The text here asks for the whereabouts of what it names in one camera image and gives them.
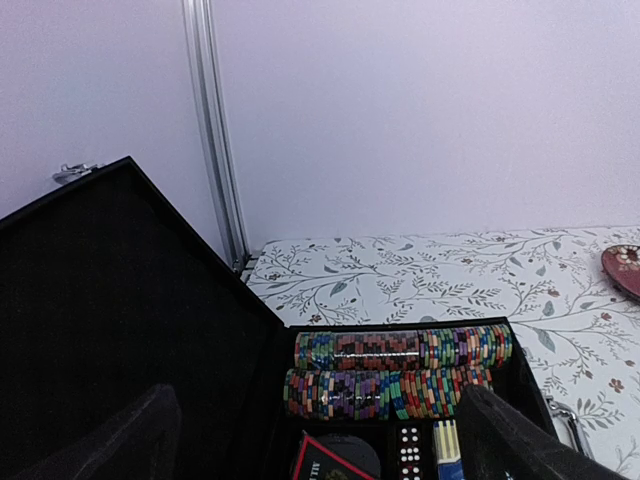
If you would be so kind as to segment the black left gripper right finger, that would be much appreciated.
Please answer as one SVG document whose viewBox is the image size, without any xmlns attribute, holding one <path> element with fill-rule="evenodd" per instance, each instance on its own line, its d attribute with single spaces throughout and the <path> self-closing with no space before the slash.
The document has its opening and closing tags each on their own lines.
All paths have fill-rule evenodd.
<svg viewBox="0 0 640 480">
<path fill-rule="evenodd" d="M 467 387 L 457 409 L 467 479 L 619 479 L 563 445 L 490 390 Z"/>
</svg>

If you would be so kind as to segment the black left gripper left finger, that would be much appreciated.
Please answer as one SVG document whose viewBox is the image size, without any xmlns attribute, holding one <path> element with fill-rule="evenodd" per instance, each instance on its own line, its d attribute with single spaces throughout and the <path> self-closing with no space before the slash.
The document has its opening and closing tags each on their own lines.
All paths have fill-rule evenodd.
<svg viewBox="0 0 640 480">
<path fill-rule="evenodd" d="M 157 384 L 99 428 L 14 475 L 16 479 L 172 479 L 182 411 Z"/>
</svg>

